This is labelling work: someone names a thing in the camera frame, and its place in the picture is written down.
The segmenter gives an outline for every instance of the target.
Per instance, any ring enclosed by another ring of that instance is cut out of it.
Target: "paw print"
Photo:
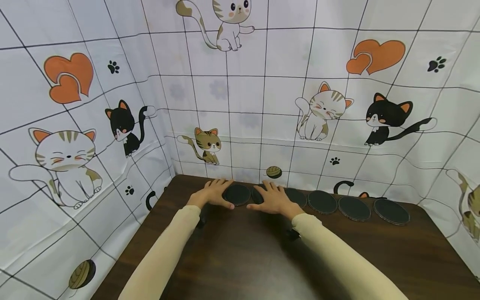
[[[332,165],[338,165],[338,164],[340,163],[340,158],[338,158],[338,157],[332,158],[332,159],[330,160],[330,163],[331,163]]]
[[[431,60],[428,65],[428,70],[427,72],[434,71],[435,73],[438,73],[438,69],[443,69],[445,67],[444,63],[447,61],[447,59],[442,59],[441,56],[437,57],[436,60]]]
[[[110,63],[108,64],[108,68],[110,69],[110,72],[113,74],[113,73],[117,73],[119,72],[119,69],[120,67],[117,66],[117,62],[116,61],[110,61]]]
[[[125,194],[127,196],[133,195],[134,192],[135,192],[135,190],[133,189],[133,186],[127,186],[127,189],[125,190]]]

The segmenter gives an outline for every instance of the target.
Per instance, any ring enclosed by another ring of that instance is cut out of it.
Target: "white curtain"
[[[480,2],[0,11],[1,299],[89,299],[176,174],[418,204],[480,276]]]

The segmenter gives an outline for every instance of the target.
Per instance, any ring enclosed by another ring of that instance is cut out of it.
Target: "tabletop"
[[[118,299],[176,211],[208,180],[173,178],[93,300]],[[366,222],[352,221],[338,210],[331,215],[308,206],[304,210],[375,265],[408,299],[480,299],[479,282],[421,207],[402,203],[411,221],[396,226],[373,212],[374,199],[361,200],[372,210]],[[161,300],[348,299],[301,239],[287,237],[291,224],[283,217],[249,211],[245,205],[233,211],[209,206],[202,213],[205,225],[187,242]]]

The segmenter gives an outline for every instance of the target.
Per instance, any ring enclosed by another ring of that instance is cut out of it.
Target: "beige long-sleeve shirt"
[[[179,210],[125,285],[119,300],[158,300],[183,247],[200,220],[200,209]],[[382,272],[322,225],[315,216],[293,218],[302,241],[324,261],[353,300],[408,300]]]

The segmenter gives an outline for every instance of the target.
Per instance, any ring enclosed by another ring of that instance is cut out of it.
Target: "round mat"
[[[408,211],[397,202],[388,199],[377,199],[373,203],[373,210],[380,218],[395,225],[405,225],[410,221]]]
[[[259,184],[258,186],[266,190],[264,184]],[[260,195],[260,193],[253,187],[252,187],[252,199],[255,204],[262,204],[264,202],[264,198],[262,197],[262,195]]]
[[[338,200],[338,209],[349,219],[365,222],[372,214],[368,206],[358,198],[342,197]]]
[[[311,208],[324,215],[334,213],[338,207],[335,198],[324,191],[313,191],[308,194],[308,204]]]
[[[223,192],[223,199],[235,206],[244,205],[250,198],[250,190],[241,184],[230,185],[225,192]]]
[[[295,202],[300,207],[305,207],[307,205],[307,198],[299,190],[287,188],[285,189],[285,194],[287,194],[290,201]]]

